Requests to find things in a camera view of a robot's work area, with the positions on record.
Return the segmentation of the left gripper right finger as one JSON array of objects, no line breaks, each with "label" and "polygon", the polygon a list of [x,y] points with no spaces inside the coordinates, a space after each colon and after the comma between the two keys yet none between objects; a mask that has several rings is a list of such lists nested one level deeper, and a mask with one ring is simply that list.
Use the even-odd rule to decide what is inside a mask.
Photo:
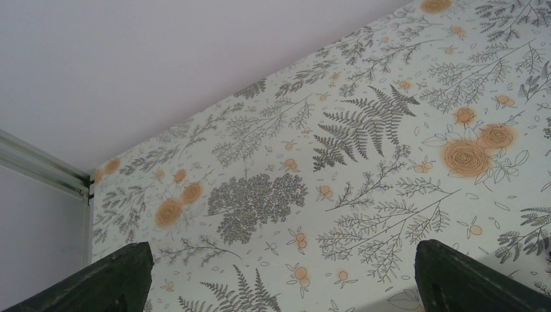
[{"label": "left gripper right finger", "polygon": [[441,243],[423,240],[415,281],[426,311],[550,311],[550,297]]}]

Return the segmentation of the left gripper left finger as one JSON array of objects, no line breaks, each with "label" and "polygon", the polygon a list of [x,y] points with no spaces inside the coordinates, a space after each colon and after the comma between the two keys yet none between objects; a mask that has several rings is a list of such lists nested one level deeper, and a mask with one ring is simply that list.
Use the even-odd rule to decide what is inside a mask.
[{"label": "left gripper left finger", "polygon": [[153,265],[149,243],[131,243],[5,310],[143,311]]}]

